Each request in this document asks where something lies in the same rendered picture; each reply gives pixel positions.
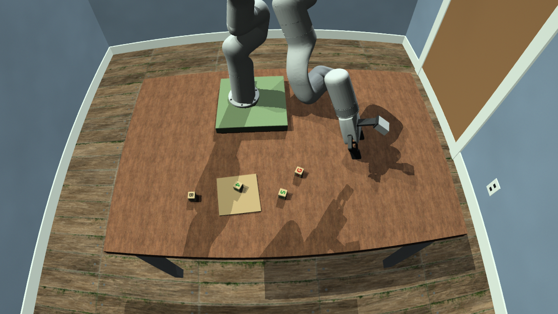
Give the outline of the beige flat mat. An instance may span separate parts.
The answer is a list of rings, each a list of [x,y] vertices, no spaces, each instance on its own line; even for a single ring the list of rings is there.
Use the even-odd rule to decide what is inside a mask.
[[[243,183],[241,192],[234,190],[234,183]],[[217,178],[219,215],[261,212],[257,175]]]

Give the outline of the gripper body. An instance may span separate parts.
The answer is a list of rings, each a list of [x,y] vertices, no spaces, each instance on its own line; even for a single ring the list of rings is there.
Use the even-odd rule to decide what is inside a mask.
[[[359,143],[362,127],[357,127],[357,120],[361,119],[358,112],[359,110],[356,114],[347,118],[337,116],[339,118],[340,130],[345,144],[348,144],[348,135],[353,135],[353,140]]]

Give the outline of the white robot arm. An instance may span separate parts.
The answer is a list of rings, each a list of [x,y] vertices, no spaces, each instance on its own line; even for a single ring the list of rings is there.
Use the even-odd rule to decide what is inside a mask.
[[[272,0],[288,44],[287,78],[299,101],[311,105],[328,91],[336,115],[347,118],[359,110],[349,73],[323,65],[308,73],[316,33],[307,9],[316,1]],[[235,107],[250,107],[259,99],[258,89],[254,90],[254,66],[249,55],[265,42],[269,20],[269,8],[263,0],[227,0],[227,29],[231,35],[223,42],[222,50],[229,71],[229,102]],[[383,135],[389,132],[389,123],[379,115],[358,119],[359,126],[374,126]]]

